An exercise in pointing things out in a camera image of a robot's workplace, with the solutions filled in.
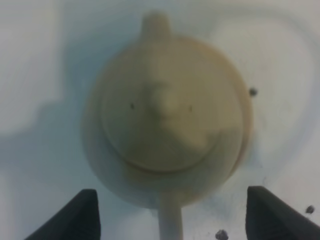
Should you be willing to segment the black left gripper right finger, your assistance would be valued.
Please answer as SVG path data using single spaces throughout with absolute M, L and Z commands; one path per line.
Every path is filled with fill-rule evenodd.
M 320 227 L 263 186 L 247 188 L 248 240 L 318 240 Z

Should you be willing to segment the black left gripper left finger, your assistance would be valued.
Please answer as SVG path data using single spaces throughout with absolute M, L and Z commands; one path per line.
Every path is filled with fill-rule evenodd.
M 101 221 L 97 191 L 81 190 L 27 239 L 100 240 Z

